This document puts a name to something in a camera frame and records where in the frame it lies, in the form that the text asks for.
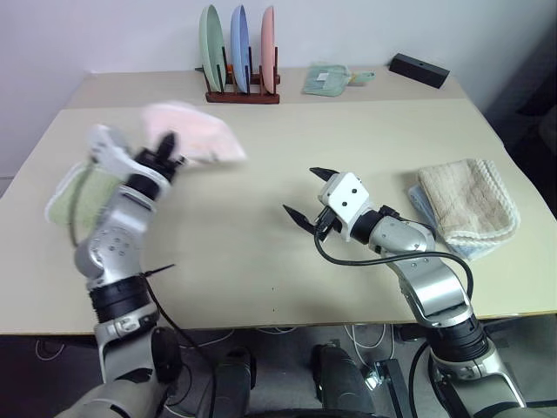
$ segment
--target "light blue towel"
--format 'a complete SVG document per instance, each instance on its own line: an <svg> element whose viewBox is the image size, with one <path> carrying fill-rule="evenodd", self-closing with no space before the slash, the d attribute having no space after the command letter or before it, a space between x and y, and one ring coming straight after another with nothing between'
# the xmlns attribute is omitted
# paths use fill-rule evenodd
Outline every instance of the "light blue towel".
<svg viewBox="0 0 557 418"><path fill-rule="evenodd" d="M426 196L426 193L421 188L420 185L413 185L408 189L408 197L412 202L413 206L416 210L423 215L426 219L427 223L433 226L437 230L437 221L435 220L435 215L433 214L432 206L429 203L429 199ZM459 255L462 258L468 260L478 259L479 257L490 253L495 248L485 248L485 247L477 247L477 246L451 246L446 244L449 248L449 251Z"/></svg>

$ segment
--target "pink cloth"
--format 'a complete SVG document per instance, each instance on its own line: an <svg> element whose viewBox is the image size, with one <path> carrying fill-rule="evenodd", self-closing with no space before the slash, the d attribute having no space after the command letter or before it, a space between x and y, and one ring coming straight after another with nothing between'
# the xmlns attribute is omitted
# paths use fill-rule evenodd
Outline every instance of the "pink cloth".
<svg viewBox="0 0 557 418"><path fill-rule="evenodd" d="M151 104L144 109L143 119L150 146L155 146L162 136L173 131L178 144L172 156L184 156L188 165L247 158L225 122L198 111L190 104Z"/></svg>

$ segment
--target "plate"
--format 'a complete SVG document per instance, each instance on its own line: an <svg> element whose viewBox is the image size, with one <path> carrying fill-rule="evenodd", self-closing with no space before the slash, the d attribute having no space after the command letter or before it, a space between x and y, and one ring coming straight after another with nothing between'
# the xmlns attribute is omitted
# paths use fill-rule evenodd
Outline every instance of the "plate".
<svg viewBox="0 0 557 418"><path fill-rule="evenodd" d="M247 21L245 20L244 6L240 5L232 13L232 21L230 27L230 43L232 48L232 68L238 88L247 93L247 84L249 81L245 78L245 67L248 67L248 73L252 73L250 68L250 36L247 30Z"/></svg>
<svg viewBox="0 0 557 418"><path fill-rule="evenodd" d="M275 12L272 6L267 7L261 23L261 66L263 67L263 83L273 93L275 66Z"/></svg>
<svg viewBox="0 0 557 418"><path fill-rule="evenodd" d="M225 40L220 20L218 19L217 9L211 4L203 9L199 19L199 49L201 50L205 75L213 91L222 91L218 81L218 66L220 67L223 86L225 85L224 47Z"/></svg>

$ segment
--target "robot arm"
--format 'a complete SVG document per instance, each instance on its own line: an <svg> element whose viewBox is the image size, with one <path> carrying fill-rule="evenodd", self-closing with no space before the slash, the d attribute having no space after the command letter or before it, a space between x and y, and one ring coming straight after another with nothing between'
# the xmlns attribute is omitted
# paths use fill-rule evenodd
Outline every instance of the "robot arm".
<svg viewBox="0 0 557 418"><path fill-rule="evenodd" d="M143 273L140 255L155 201L168 192L183 160L170 159L172 134L155 152L143 149L135 158L106 126L96 126L89 140L93 158L124 181L74 257L97 314L104 384L59 416L153 417L161 412L182 362L174 332L157 326L159 311L145 282L151 272Z"/></svg>
<svg viewBox="0 0 557 418"><path fill-rule="evenodd" d="M353 173L310 170L326 182L319 194L325 209L315 226L291 207L285 209L299 226L313 234L318 251L327 260L345 266L386 263L397 274L416 321L426 329L447 411L455 417L475 416L480 411L492 411L485 416L503 417L512 408L524 410L526 403L473 314L469 295L441 257L459 261L469 272L466 264L451 254L436 253L433 232L428 227L402 219L387 206L374 211L369 193ZM382 259L334 259L320 245L332 230L346 241L355 239L369 246Z"/></svg>

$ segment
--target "dish rack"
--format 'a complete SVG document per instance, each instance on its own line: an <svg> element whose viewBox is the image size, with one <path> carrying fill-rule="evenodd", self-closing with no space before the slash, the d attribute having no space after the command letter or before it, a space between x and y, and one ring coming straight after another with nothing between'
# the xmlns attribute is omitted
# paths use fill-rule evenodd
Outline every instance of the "dish rack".
<svg viewBox="0 0 557 418"><path fill-rule="evenodd" d="M268 91L263 83L263 68L259 66L259 73L253 72L252 65L252 47L249 49L250 55L250 65L244 67L245 80L247 81L247 93L239 91L236 84L236 78L234 77L234 71L232 66L228 66L226 61L225 47L222 48L223 60L225 62L225 68L220 68L217 64L218 72L218 84L220 85L220 90L211 90L211 85L209 80L205 75L205 68L202 67L201 71L205 77L205 84L207 85L207 92L205 93L205 98L209 103L244 103L252 105L277 105L280 103L280 95L277 94L277 84L280 84L280 75L277 73L277 62L279 61L279 48L275 46L275 65L272 68L272 73L274 75L274 80L272 83L272 91ZM225 91L226 86L231 85L232 91ZM252 91L251 85L258 85L258 91Z"/></svg>

